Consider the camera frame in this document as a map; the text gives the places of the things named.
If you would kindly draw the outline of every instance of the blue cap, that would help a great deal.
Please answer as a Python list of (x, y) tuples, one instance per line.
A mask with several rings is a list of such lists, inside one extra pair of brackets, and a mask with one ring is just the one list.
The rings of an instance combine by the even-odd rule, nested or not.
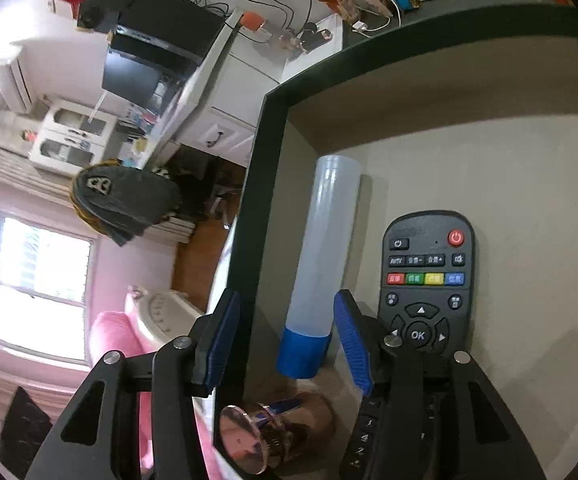
[(293, 379), (315, 377), (325, 359), (330, 341), (331, 334), (311, 337), (285, 327), (275, 367), (282, 375)]

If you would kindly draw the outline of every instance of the window frame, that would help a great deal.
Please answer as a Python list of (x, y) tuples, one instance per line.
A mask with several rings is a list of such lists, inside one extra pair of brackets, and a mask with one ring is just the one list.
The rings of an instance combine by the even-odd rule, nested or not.
[(51, 225), (47, 225), (47, 224), (43, 224), (34, 220), (29, 220), (28, 218), (25, 218), (23, 216), (19, 216), (13, 213), (8, 213), (5, 211), (1, 211), (0, 210), (0, 222), (2, 222), (5, 218), (12, 218), (14, 220), (18, 220), (19, 222), (22, 222), (24, 224), (27, 224), (29, 226), (38, 228), (38, 229), (44, 229), (47, 231), (51, 231), (54, 233), (58, 233), (61, 235), (65, 235), (71, 238), (78, 238), (80, 240), (84, 240), (87, 241), (89, 243), (89, 256), (88, 256), (88, 263), (86, 265), (86, 280), (85, 280), (85, 293), (84, 293), (84, 299), (83, 302), (80, 303), (78, 301), (73, 301), (73, 300), (66, 300), (65, 298), (58, 298), (56, 296), (51, 296), (50, 294), (44, 294), (42, 292), (36, 292), (33, 289), (30, 288), (25, 288), (23, 286), (14, 286), (14, 285), (9, 285), (8, 283), (3, 283), (0, 280), (0, 285), (3, 286), (8, 286), (9, 288), (12, 288), (13, 290), (17, 290), (18, 292), (22, 292), (23, 294), (29, 294), (32, 296), (37, 296), (38, 298), (45, 298), (47, 300), (51, 300), (51, 301), (56, 301), (57, 303), (65, 303), (65, 304), (70, 304), (73, 306), (77, 306), (83, 309), (83, 322), (84, 322), (84, 359), (72, 359), (72, 358), (68, 358), (68, 357), (62, 357), (62, 356), (57, 356), (57, 355), (53, 355), (53, 354), (47, 354), (44, 352), (39, 352), (37, 350), (33, 350), (31, 348), (26, 348), (23, 346), (19, 346), (19, 345), (15, 345), (13, 343), (9, 343), (7, 341), (4, 341), (2, 339), (0, 339), (0, 348), (3, 349), (10, 349), (13, 350), (15, 352), (18, 352), (19, 354), (22, 354), (22, 356), (24, 358), (40, 358), (43, 360), (49, 360), (49, 361), (58, 361), (61, 363), (68, 363), (68, 364), (73, 364), (73, 365), (85, 365), (86, 367), (91, 368), (91, 355), (89, 352), (89, 332), (90, 332), (90, 307), (91, 307), (91, 298), (92, 298), (92, 289), (93, 289), (93, 278), (94, 278), (94, 267), (96, 264), (96, 253), (97, 253), (97, 239), (96, 238), (91, 238), (79, 233), (75, 233), (75, 232), (71, 232), (71, 231), (67, 231), (64, 229), (61, 229), (59, 227), (54, 227)]

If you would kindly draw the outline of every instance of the drawer handle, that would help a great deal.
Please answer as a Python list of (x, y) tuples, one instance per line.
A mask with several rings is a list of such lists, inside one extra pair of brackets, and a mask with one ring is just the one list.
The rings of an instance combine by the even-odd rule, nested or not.
[(222, 136), (224, 135), (224, 132), (218, 132), (218, 136), (213, 139), (213, 140), (207, 140), (207, 148), (212, 148), (213, 146), (215, 146), (218, 141), (222, 138)]
[(85, 137), (85, 138), (86, 138), (86, 133), (84, 133), (84, 132), (79, 132), (79, 131), (77, 131), (77, 130), (71, 130), (71, 129), (69, 129), (69, 130), (67, 130), (67, 131), (68, 131), (70, 134), (79, 135), (80, 137)]

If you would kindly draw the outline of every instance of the dark green drawer edge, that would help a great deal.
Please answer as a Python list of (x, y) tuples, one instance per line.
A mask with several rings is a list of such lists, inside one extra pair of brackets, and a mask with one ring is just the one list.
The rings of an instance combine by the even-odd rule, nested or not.
[[(246, 172), (227, 279), (227, 286), (242, 297), (242, 313), (224, 379), (216, 391), (214, 444), (223, 456), (226, 454), (219, 439), (218, 414), (224, 406), (242, 400), (264, 241), (289, 108), (390, 63), (450, 46), (517, 36), (578, 38), (578, 10), (554, 4), (523, 3), (434, 16), (346, 48), (267, 94)], [(277, 476), (267, 471), (256, 478)]]

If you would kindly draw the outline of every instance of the metal screw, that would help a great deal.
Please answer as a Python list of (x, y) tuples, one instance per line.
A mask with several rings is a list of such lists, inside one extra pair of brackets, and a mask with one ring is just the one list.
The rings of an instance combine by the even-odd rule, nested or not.
[(458, 364), (465, 365), (471, 361), (471, 356), (464, 350), (458, 350), (453, 354), (453, 358)]
[(120, 352), (118, 352), (117, 350), (111, 350), (110, 352), (104, 354), (104, 357), (102, 357), (102, 361), (104, 361), (108, 365), (115, 365), (119, 360), (120, 360)]
[(387, 334), (384, 336), (384, 344), (390, 348), (399, 348), (402, 346), (402, 338), (399, 335)]
[(185, 335), (181, 335), (180, 337), (176, 337), (173, 339), (173, 346), (178, 350), (184, 350), (185, 348), (189, 348), (191, 346), (191, 338)]

